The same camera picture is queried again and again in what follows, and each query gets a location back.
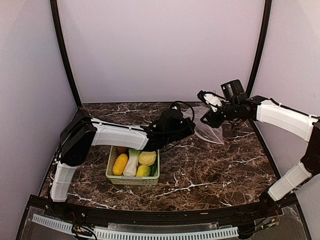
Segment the clear zip top bag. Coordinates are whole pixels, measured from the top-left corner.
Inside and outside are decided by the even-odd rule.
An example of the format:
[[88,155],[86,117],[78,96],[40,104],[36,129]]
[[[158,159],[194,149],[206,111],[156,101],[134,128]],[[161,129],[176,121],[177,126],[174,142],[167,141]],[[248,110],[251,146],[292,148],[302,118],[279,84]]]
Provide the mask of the clear zip top bag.
[[209,109],[205,106],[193,106],[192,108],[194,110],[195,135],[204,141],[224,145],[222,127],[211,128],[209,125],[201,122],[201,118]]

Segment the yellow green mango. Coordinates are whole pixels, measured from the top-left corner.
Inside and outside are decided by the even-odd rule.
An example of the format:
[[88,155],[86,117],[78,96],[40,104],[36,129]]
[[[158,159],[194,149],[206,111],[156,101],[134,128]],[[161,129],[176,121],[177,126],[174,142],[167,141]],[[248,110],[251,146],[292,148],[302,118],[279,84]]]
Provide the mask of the yellow green mango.
[[136,172],[136,177],[149,177],[151,174],[151,167],[148,165],[140,165]]

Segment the green white bok choy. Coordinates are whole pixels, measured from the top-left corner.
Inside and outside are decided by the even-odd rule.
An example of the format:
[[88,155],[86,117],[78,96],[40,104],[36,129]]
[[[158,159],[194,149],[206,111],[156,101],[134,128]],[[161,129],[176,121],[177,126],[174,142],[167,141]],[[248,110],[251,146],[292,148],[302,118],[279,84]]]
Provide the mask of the green white bok choy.
[[141,150],[136,150],[133,148],[130,148],[128,150],[128,154],[129,154],[129,159],[127,162],[127,165],[124,169],[123,175],[125,177],[135,177],[136,173],[137,173],[137,168],[138,168],[138,157],[140,155],[142,151]]

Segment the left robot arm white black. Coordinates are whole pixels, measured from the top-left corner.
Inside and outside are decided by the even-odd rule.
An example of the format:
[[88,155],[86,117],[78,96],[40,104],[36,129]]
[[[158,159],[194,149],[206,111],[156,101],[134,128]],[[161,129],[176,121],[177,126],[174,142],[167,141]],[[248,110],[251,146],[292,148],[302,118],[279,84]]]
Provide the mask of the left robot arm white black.
[[54,155],[57,161],[49,192],[51,210],[60,218],[71,213],[65,203],[68,189],[78,166],[87,158],[92,146],[126,147],[144,152],[157,151],[195,132],[193,117],[185,118],[178,109],[167,109],[148,126],[130,126],[94,118],[86,110],[79,111],[60,134]]

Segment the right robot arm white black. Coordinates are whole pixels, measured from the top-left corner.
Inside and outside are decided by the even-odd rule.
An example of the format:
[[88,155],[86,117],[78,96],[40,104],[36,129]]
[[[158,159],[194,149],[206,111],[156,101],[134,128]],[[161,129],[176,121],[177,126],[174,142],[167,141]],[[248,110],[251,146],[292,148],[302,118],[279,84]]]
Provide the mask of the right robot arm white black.
[[273,98],[249,97],[240,80],[221,85],[223,96],[201,90],[197,97],[210,110],[200,119],[202,123],[219,128],[231,120],[252,120],[283,129],[308,143],[301,160],[260,196],[255,213],[266,217],[287,194],[297,190],[320,173],[320,118],[292,109]]

